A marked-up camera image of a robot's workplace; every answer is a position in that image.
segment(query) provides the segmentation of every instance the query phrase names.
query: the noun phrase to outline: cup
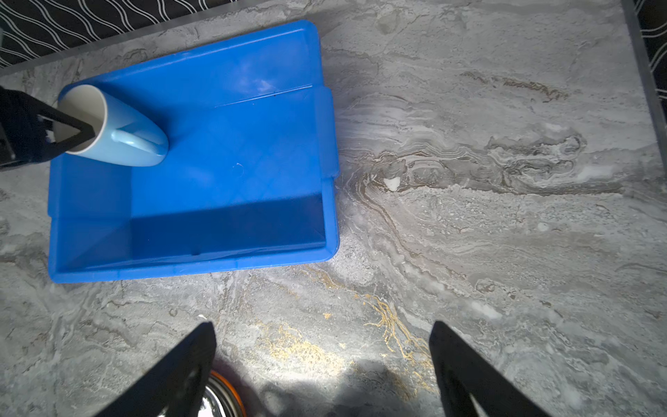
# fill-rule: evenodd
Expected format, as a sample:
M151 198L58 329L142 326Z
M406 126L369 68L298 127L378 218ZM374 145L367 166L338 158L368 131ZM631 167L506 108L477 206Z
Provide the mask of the cup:
M81 84L59 101L58 110L93 127L95 138L67 153L102 162L150 167L165 159L169 141L148 117L94 85ZM77 133L71 126L54 123L55 141Z

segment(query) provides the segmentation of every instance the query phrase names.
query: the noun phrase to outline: blue plastic bin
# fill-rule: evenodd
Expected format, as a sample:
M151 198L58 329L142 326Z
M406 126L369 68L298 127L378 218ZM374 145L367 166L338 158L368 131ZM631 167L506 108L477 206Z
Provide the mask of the blue plastic bin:
M92 84L152 119L165 160L51 162L54 282L320 262L338 250L338 150L306 21L154 59Z

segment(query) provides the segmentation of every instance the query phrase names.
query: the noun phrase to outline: marble countertop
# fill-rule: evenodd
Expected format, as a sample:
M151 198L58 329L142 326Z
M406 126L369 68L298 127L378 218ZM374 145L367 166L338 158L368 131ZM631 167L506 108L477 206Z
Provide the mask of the marble countertop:
M91 416L210 320L252 414L441 416L443 320L553 416L667 415L667 189L616 0L266 1L0 84L55 103L296 19L336 107L338 254L57 285L48 165L0 173L0 414Z

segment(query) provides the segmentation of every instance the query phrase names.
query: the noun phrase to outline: mug rim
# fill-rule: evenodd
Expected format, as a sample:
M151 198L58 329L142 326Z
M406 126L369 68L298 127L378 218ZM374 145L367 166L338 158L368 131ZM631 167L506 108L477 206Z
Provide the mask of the mug rim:
M92 89L94 92L96 92L101 98L102 98L102 104L104 106L104 114L103 114L103 119L102 119L102 126L99 128L99 132L97 132L97 135L95 136L95 139L86 147L83 149L80 149L78 151L67 151L70 155L81 155L82 153L89 151L95 144L102 138L102 132L104 132L104 129L107 127L107 120L109 119L109 106L107 104L107 98L104 96L104 93L102 90L97 88L94 85L91 84L79 84L76 87L72 88L69 90L61 100L64 100L67 95L69 95L72 91L76 89Z

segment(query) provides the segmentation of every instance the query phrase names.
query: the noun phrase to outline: black patterned fabric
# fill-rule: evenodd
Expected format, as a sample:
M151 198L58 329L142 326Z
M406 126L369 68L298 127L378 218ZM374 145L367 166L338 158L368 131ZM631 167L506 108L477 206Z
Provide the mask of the black patterned fabric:
M622 0L622 4L667 170L667 1Z
M0 0L0 67L175 19L232 0Z

